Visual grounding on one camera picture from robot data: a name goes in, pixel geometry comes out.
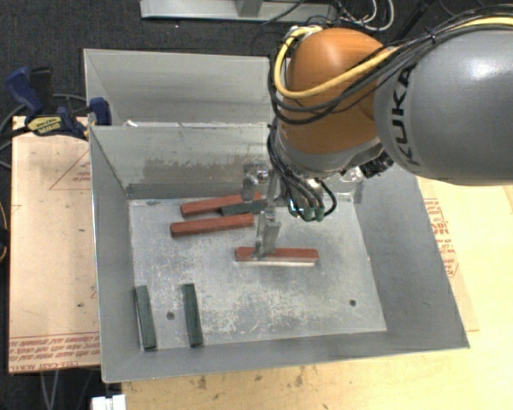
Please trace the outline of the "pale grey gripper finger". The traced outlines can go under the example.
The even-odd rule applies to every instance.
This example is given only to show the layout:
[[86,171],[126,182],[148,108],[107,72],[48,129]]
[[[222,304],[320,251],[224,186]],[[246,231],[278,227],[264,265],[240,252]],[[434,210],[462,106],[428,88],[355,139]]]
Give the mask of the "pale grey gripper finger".
[[258,223],[256,227],[256,241],[252,257],[254,260],[260,260],[264,254],[263,237],[266,220],[264,216],[258,217]]
[[273,254],[280,233],[281,222],[278,220],[266,220],[263,231],[263,253]]

